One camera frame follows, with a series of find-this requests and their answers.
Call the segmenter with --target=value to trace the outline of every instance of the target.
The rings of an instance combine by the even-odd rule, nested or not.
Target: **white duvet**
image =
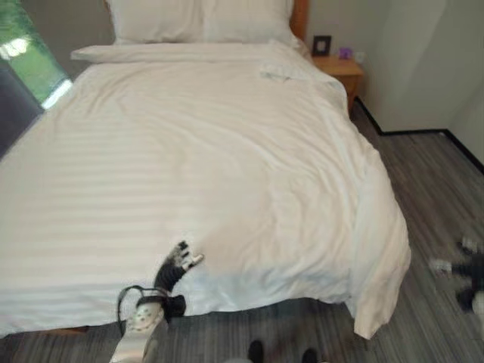
[[[341,84],[283,45],[124,45],[0,163],[0,334],[112,322],[179,241],[188,315],[311,297],[370,338],[410,262]]]

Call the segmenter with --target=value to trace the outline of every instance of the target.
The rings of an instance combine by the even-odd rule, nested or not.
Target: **wall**
[[[306,44],[313,36],[332,36],[331,53],[339,47],[368,51],[381,31],[389,0],[311,0]]]
[[[484,82],[455,115],[449,128],[484,163]]]
[[[402,129],[405,113],[398,108],[444,10],[445,0],[392,2],[367,53],[367,91],[362,97],[383,131]]]
[[[393,2],[363,100],[383,131],[447,129],[484,79],[484,2]]]
[[[111,44],[110,18],[102,0],[21,0],[40,36],[71,78],[86,64],[70,52],[88,45]]]

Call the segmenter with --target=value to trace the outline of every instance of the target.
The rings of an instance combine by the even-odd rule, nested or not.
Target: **gray carpet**
[[[484,241],[484,176],[444,135],[380,137],[358,104],[352,119],[381,152],[408,223],[413,259],[390,324],[365,344],[352,334],[345,306],[310,299],[182,318],[163,340],[160,362],[221,363],[246,355],[255,338],[264,341],[268,363],[298,363],[309,346],[331,363],[484,361],[479,322],[454,298],[464,282],[435,278],[427,268],[431,256],[460,259],[462,234]],[[108,363],[118,339],[115,325],[68,337],[16,334],[0,341],[0,361]]]

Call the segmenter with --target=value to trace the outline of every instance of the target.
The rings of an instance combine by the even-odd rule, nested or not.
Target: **white pillow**
[[[108,0],[116,44],[196,42],[202,0]]]
[[[290,30],[293,0],[204,0],[205,42],[266,43],[296,46]]]

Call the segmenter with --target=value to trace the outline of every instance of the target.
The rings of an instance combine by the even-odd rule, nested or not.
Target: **nightstand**
[[[315,66],[330,76],[338,79],[348,94],[348,110],[358,95],[358,85],[363,78],[363,70],[353,59],[339,59],[337,56],[313,57]]]

